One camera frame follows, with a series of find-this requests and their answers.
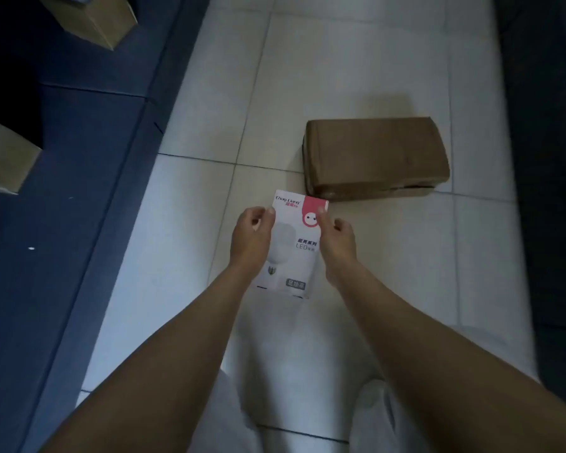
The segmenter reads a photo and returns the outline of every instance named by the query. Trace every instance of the light bulb image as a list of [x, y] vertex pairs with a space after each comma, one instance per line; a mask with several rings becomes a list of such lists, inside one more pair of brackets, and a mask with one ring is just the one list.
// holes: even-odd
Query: light bulb image
[[287, 262], [295, 244], [295, 228], [285, 222], [277, 222], [272, 228], [268, 250], [268, 273], [273, 275], [277, 266]]

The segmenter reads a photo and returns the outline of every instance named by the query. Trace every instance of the white pants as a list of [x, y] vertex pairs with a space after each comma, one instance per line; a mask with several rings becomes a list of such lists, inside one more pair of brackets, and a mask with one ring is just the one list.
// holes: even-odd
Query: white pants
[[[513, 357], [506, 345], [487, 332], [456, 328], [466, 338], [537, 380], [534, 369]], [[236, 388], [220, 371], [199, 421], [190, 453], [262, 453], [259, 432], [241, 410]], [[356, 401], [350, 453], [421, 453], [430, 449], [394, 394], [382, 381], [365, 385]]]

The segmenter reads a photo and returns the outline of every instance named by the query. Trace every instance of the led bulb box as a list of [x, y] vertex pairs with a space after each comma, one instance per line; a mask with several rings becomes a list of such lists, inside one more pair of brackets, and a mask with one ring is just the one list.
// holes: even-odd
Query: led bulb box
[[276, 221], [270, 250], [254, 282], [258, 288], [307, 299], [320, 242], [317, 210], [319, 206], [328, 209], [329, 202], [277, 190], [272, 206]]

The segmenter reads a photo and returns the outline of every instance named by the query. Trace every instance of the cartoon face logo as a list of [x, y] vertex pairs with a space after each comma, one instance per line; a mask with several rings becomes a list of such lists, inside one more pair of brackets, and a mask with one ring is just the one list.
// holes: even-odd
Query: cartoon face logo
[[302, 205], [302, 220], [304, 226], [306, 227], [317, 227], [317, 210], [319, 206], [324, 208], [327, 202], [323, 199], [317, 199], [315, 197], [304, 198], [304, 203]]
[[317, 215], [316, 213], [306, 213], [304, 215], [304, 224], [308, 227], [315, 227], [317, 226]]

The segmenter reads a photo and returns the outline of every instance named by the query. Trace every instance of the person's right hand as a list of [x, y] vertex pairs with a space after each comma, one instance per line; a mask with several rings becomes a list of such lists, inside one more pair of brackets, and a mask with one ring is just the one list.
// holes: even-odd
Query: person's right hand
[[352, 225], [343, 219], [333, 222], [324, 208], [319, 208], [317, 222], [321, 228], [320, 250], [327, 269], [327, 280], [339, 288], [339, 277], [348, 264], [356, 262], [356, 240]]

